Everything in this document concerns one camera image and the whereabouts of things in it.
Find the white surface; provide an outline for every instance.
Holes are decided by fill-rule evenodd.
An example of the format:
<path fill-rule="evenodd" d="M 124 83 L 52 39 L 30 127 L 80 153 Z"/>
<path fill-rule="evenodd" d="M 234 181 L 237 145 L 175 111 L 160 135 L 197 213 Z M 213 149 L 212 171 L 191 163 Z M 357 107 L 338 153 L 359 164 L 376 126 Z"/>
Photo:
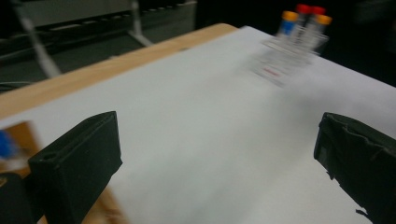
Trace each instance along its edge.
<path fill-rule="evenodd" d="M 317 58 L 285 88 L 248 71 L 267 38 L 244 28 L 0 121 L 43 146 L 116 110 L 110 185 L 131 223 L 370 223 L 313 158 L 325 111 L 396 137 L 396 89 Z"/>

